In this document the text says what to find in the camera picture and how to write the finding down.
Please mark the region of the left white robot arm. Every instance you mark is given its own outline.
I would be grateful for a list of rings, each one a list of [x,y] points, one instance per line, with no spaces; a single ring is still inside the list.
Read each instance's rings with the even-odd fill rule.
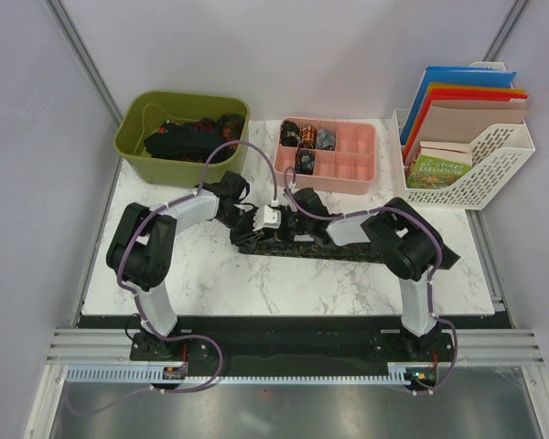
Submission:
[[[106,253],[106,265],[116,282],[131,293],[141,326],[152,334],[150,347],[162,359],[174,359],[182,337],[166,287],[173,249],[179,233],[204,221],[217,220],[232,229],[245,210],[240,206],[250,184],[232,171],[217,183],[205,183],[187,195],[156,208],[133,202],[124,209]]]

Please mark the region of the dark green leaf-patterned tie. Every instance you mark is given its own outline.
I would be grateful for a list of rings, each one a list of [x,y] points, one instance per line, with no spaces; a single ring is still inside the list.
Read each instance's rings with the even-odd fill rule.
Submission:
[[[314,241],[295,241],[288,243],[280,240],[267,239],[238,242],[235,246],[240,253],[250,255],[377,264],[385,263],[381,254],[371,243],[352,243],[347,246],[336,246],[335,244],[319,246]]]

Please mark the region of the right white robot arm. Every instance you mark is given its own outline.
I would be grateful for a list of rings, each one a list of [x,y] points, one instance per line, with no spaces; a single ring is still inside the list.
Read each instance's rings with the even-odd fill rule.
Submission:
[[[293,214],[324,226],[326,237],[338,247],[369,243],[381,262],[398,278],[402,297],[401,349],[409,359],[429,354],[440,333],[434,309],[433,277],[444,259],[439,233],[404,199],[394,197],[375,209],[316,214],[287,195]]]

